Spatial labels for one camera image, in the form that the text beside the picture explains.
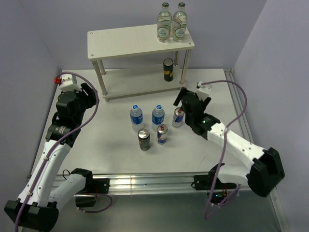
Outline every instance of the bottle cap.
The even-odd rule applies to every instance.
[[[147,139],[150,136],[150,132],[147,129],[140,129],[137,135],[141,139]]]
[[[157,130],[160,134],[167,134],[169,129],[167,125],[161,124],[158,126]]]
[[[139,109],[139,106],[138,105],[133,105],[132,106],[132,110],[135,112],[135,111],[137,111]]]
[[[162,110],[162,106],[161,105],[157,105],[155,107],[155,111],[160,112]]]
[[[166,59],[163,61],[163,64],[164,64],[165,66],[170,67],[170,66],[172,66],[174,63],[173,63],[173,60],[172,60],[171,58],[166,58]]]

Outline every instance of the red connector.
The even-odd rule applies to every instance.
[[[55,76],[54,82],[55,82],[55,84],[60,85],[60,84],[61,84],[61,78],[60,78],[60,76]]]

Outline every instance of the white wall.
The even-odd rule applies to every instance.
[[[255,142],[280,152],[280,199],[294,232],[309,229],[309,1],[268,0],[235,66]]]
[[[180,0],[169,0],[175,12]],[[87,32],[155,24],[162,0],[20,0],[47,47],[65,69],[89,69]],[[266,0],[190,0],[195,41],[189,67],[233,67]],[[161,63],[173,54],[108,60],[106,68]]]
[[[0,0],[0,227],[24,188],[50,108],[57,67],[17,0]]]

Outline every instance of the white robotic arm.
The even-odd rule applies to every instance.
[[[196,92],[182,88],[174,105],[177,106],[181,101],[185,122],[194,133],[223,147],[226,126],[219,119],[204,112],[211,101],[208,94],[200,94],[205,90],[202,83],[198,83]],[[275,149],[266,150],[256,146],[230,130],[226,132],[226,145],[227,151],[237,157],[245,167],[232,167],[222,163],[217,181],[220,184],[248,185],[257,195],[266,197],[284,178],[281,159]],[[209,175],[202,177],[198,183],[195,179],[196,190],[210,189],[216,169],[217,166],[212,168]]]
[[[51,192],[59,168],[73,147],[81,127],[92,118],[82,125],[86,109],[94,105],[97,109],[98,106],[98,95],[91,83],[88,82],[92,88],[86,83],[79,87],[76,77],[67,73],[57,76],[55,83],[60,85],[62,92],[56,103],[57,112],[45,137],[42,156],[18,199],[8,201],[4,208],[15,225],[44,232],[53,228],[60,209],[74,194],[88,192],[93,187],[92,172],[75,169],[67,181]]]

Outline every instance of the cable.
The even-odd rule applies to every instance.
[[[240,89],[240,91],[242,92],[243,94],[243,97],[244,97],[244,106],[243,106],[243,109],[241,111],[241,113],[236,117],[234,118],[232,121],[230,121],[226,127],[225,127],[225,130],[224,130],[224,143],[223,143],[223,149],[222,149],[222,153],[221,153],[221,157],[219,159],[219,163],[218,163],[218,166],[217,166],[217,169],[216,169],[216,173],[214,175],[214,179],[212,181],[212,185],[211,185],[211,191],[210,191],[210,194],[209,194],[209,197],[208,197],[208,200],[207,200],[207,204],[206,204],[206,209],[205,209],[205,215],[204,215],[204,218],[205,219],[208,219],[210,218],[213,213],[222,205],[225,205],[226,203],[228,203],[228,199],[231,198],[231,196],[233,196],[234,194],[236,194],[240,188],[240,185],[237,185],[237,187],[227,196],[225,197],[219,204],[217,204],[217,207],[208,215],[208,207],[211,203],[211,198],[212,198],[212,195],[213,195],[213,192],[214,192],[214,188],[215,188],[215,185],[216,185],[216,181],[217,181],[217,178],[218,178],[218,174],[219,174],[219,170],[220,170],[220,167],[221,167],[221,164],[222,164],[222,161],[223,161],[223,158],[224,158],[224,155],[225,155],[225,151],[226,151],[226,145],[227,145],[227,133],[228,133],[228,127],[233,124],[235,121],[237,121],[245,112],[246,108],[247,108],[247,95],[245,93],[245,91],[243,90],[243,88],[233,82],[233,81],[228,81],[228,80],[220,80],[220,81],[210,81],[210,82],[205,82],[205,83],[202,83],[202,85],[209,85],[209,84],[214,84],[214,83],[222,83],[222,82],[226,82],[226,83],[231,83],[233,85],[235,85],[236,87],[238,87]]]
[[[195,181],[193,181],[193,182],[191,183],[191,187],[195,189]]]
[[[43,160],[42,162],[42,165],[40,166],[40,169],[37,173],[37,175],[35,176],[34,180],[33,180],[33,183],[29,189],[29,193],[32,193],[34,191],[34,188],[36,186],[36,184],[38,183],[40,177],[41,177],[41,174],[46,166],[46,163],[48,161],[48,158],[52,155],[52,152],[53,150],[61,143],[61,141],[63,141],[64,139],[66,139],[67,137],[69,137],[71,134],[75,133],[76,131],[78,131],[79,129],[81,129],[82,127],[84,127],[85,125],[87,125],[92,119],[93,117],[96,115],[97,111],[98,111],[98,103],[99,103],[99,98],[98,98],[98,92],[97,90],[95,89],[95,87],[86,79],[84,78],[83,76],[77,74],[77,73],[73,73],[73,72],[61,72],[59,74],[57,74],[56,77],[60,77],[62,74],[71,74],[71,75],[75,75],[75,76],[78,76],[79,78],[81,78],[82,80],[84,80],[88,85],[90,85],[90,87],[93,89],[94,93],[95,93],[95,96],[96,96],[96,107],[95,107],[95,110],[92,114],[92,116],[85,122],[83,123],[82,125],[80,125],[79,127],[75,128],[74,130],[70,131],[69,133],[67,133],[66,135],[64,135],[63,137],[61,137],[51,148],[50,150],[48,151],[46,157],[47,159]],[[14,225],[14,231],[15,232],[18,232],[18,224],[19,224],[19,221],[20,221],[20,217],[21,217],[21,214],[26,206],[26,204],[28,203],[29,199],[30,199],[31,195],[27,195],[27,197],[25,198],[24,202],[22,203],[19,211],[18,211],[18,214],[17,214],[17,217],[16,217],[16,220],[15,220],[15,225]]]
[[[71,173],[70,173],[70,171],[69,171],[68,169],[65,169],[65,170],[62,171],[62,176],[63,176],[63,178],[64,178],[65,180],[67,180],[66,177],[64,176],[64,172],[65,172],[65,171],[67,171],[67,172],[69,173],[69,175],[71,175]]]
[[[83,193],[83,195],[102,196],[102,197],[107,197],[111,200],[110,203],[108,204],[108,206],[106,206],[105,208],[100,209],[100,210],[89,211],[89,210],[84,210],[82,208],[77,208],[78,210],[83,211],[84,213],[89,213],[89,214],[100,213],[100,212],[103,212],[104,210],[107,210],[112,205],[112,197],[110,195],[103,194],[103,193]]]

